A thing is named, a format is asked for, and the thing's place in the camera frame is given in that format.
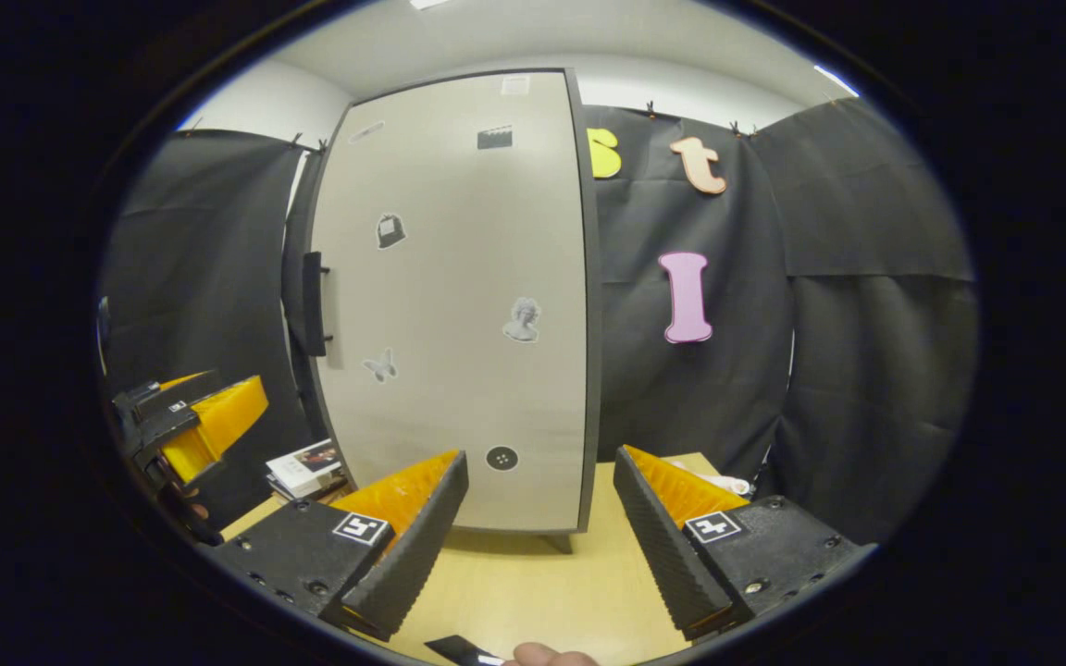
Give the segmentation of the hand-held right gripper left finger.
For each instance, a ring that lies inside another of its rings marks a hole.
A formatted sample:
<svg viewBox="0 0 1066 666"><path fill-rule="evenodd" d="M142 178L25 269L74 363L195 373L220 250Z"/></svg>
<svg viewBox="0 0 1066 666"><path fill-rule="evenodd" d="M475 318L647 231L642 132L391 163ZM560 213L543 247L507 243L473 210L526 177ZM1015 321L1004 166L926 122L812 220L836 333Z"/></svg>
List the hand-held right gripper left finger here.
<svg viewBox="0 0 1066 666"><path fill-rule="evenodd" d="M213 553L289 607L388 641L426 586L468 489L468 456L445 451L329 502L288 503Z"/></svg>

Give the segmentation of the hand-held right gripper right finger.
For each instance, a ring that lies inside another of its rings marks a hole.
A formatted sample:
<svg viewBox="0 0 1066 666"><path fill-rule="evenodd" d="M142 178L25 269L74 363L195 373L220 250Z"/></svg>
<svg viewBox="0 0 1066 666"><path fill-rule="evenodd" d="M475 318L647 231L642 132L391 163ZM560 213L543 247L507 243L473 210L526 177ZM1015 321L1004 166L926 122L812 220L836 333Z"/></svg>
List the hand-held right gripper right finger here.
<svg viewBox="0 0 1066 666"><path fill-rule="evenodd" d="M875 550L784 496L744 499L634 446L616 453L614 489L689 641L764 623L850 576Z"/></svg>

